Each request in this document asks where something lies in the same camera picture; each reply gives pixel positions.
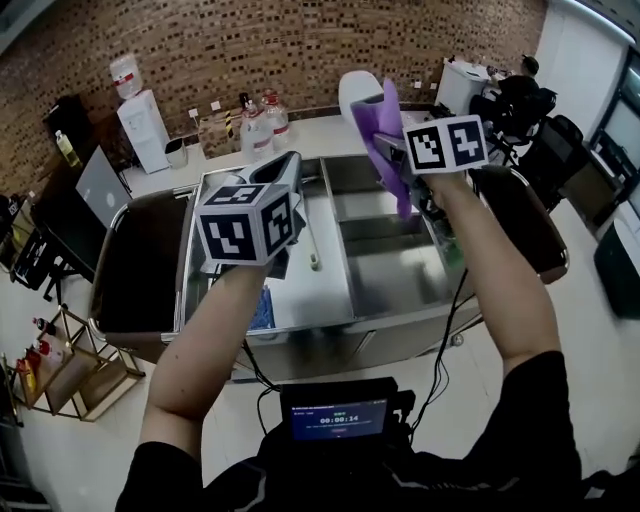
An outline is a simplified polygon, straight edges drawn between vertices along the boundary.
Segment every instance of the forearm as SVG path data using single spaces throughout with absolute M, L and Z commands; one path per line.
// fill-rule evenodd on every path
M 518 364 L 518 358 L 559 349 L 546 288 L 489 210 L 462 180 L 446 189 L 441 202 L 502 358 Z
M 236 267 L 215 283 L 158 361 L 150 406 L 204 419 L 231 373 L 266 275 L 265 267 Z

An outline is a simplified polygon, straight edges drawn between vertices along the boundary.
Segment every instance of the stainless steel sink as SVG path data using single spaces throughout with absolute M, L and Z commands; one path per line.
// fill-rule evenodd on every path
M 440 256 L 419 215 L 340 223 L 356 317 L 409 313 L 449 293 Z
M 311 268 L 311 231 L 303 229 L 289 249 L 286 278 L 267 280 L 276 317 L 270 332 L 354 325 L 451 300 L 451 279 L 427 224 L 417 212 L 409 221 L 398 217 L 396 199 L 379 184 L 368 157 L 305 160 L 301 174 L 307 212 L 302 205 L 298 212 L 312 228 L 321 265 Z M 205 175 L 200 193 L 225 175 Z M 192 231 L 183 322 L 212 283 L 199 234 Z
M 396 198 L 380 185 L 380 176 L 369 157 L 323 161 L 338 221 L 396 213 Z
M 396 214 L 396 198 L 366 156 L 323 159 L 334 203 L 356 318 L 410 313 L 451 298 L 440 254 L 414 210 Z

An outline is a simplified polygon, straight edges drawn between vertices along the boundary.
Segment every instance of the laptop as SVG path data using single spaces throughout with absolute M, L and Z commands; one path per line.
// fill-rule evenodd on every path
M 100 146 L 85 166 L 76 190 L 107 229 L 120 208 L 131 201 L 131 195 Z

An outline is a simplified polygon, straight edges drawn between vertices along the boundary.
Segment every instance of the shelf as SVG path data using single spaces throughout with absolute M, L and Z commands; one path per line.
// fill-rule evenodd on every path
M 100 343 L 98 348 L 87 323 L 66 308 L 61 307 L 51 323 L 56 327 L 55 336 L 41 332 L 38 339 L 46 338 L 56 343 L 55 338 L 63 359 L 54 363 L 41 357 L 35 370 L 37 387 L 34 391 L 28 388 L 26 376 L 20 374 L 22 401 L 28 409 L 95 421 L 144 377 L 126 352 L 106 343 Z M 36 406 L 43 395 L 48 409 Z M 61 412 L 70 401 L 76 415 Z

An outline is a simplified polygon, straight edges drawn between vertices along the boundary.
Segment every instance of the metal cabinet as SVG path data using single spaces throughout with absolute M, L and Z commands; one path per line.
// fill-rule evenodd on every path
M 452 322 L 455 333 L 479 314 L 477 306 L 458 311 Z M 422 322 L 379 329 L 354 354 L 344 371 L 372 368 L 417 357 L 442 340 L 447 315 Z
M 371 333 L 328 332 L 311 329 L 280 333 L 277 336 L 249 336 L 249 347 L 260 370 L 271 380 L 306 379 L 340 373 L 367 342 Z M 244 350 L 237 367 L 253 370 Z

